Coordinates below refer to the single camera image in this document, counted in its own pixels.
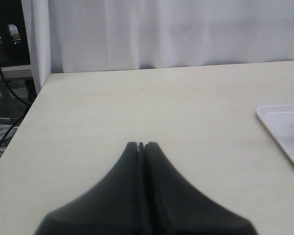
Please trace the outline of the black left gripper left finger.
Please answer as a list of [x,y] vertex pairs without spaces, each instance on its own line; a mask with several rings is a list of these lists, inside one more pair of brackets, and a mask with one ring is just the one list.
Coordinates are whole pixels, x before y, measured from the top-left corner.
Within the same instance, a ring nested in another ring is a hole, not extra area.
[[143,144],[129,142],[93,188],[48,213],[37,235],[145,235],[147,200]]

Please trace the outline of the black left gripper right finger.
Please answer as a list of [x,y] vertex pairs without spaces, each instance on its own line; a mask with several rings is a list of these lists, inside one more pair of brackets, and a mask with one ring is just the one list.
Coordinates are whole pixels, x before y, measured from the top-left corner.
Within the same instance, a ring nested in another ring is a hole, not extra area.
[[252,223],[197,190],[159,144],[144,149],[145,182],[155,235],[255,235]]

